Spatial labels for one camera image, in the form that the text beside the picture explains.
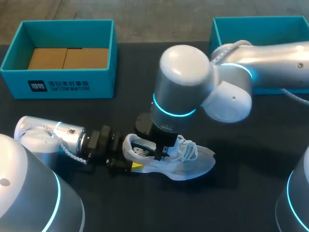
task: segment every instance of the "concrete floor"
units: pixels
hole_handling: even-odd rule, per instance
[[[304,15],[308,0],[0,0],[0,44],[22,20],[114,19],[119,42],[204,41],[213,17]]]

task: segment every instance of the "white sneaker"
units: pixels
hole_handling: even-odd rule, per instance
[[[198,146],[178,135],[175,146],[164,150],[168,154],[161,161],[154,159],[155,143],[128,134],[123,142],[123,154],[127,160],[142,164],[139,173],[157,172],[172,180],[189,180],[207,173],[215,165],[214,152]]]

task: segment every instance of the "white shoelace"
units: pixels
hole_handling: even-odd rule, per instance
[[[194,143],[191,140],[185,140],[185,138],[182,135],[178,135],[178,139],[180,139],[179,141],[180,146],[183,145],[184,149],[182,151],[178,150],[178,153],[181,153],[181,156],[177,157],[174,160],[180,160],[181,162],[184,162],[187,160],[190,160],[190,161],[196,160],[198,157],[196,143]]]

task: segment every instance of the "blue storage box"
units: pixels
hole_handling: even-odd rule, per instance
[[[108,48],[107,68],[27,70],[35,48]],[[113,20],[23,21],[0,71],[15,99],[112,98],[116,62]]]
[[[303,16],[219,17],[213,19],[210,53],[217,47],[247,40],[253,45],[309,41],[309,24]],[[309,93],[309,89],[290,90]],[[255,94],[282,94],[279,89],[254,88]]]

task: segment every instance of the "cardboard box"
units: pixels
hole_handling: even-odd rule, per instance
[[[66,48],[36,48],[32,54],[28,69],[62,69],[66,54]]]
[[[107,66],[27,70],[35,48],[105,48]],[[15,99],[112,98],[116,62],[113,20],[23,21],[0,72]]]
[[[68,49],[63,69],[106,69],[108,48]]]
[[[217,17],[211,29],[210,53],[223,44],[247,40],[256,46],[309,41],[303,16]],[[289,90],[309,93],[309,89]],[[279,89],[253,88],[254,94],[282,94]]]

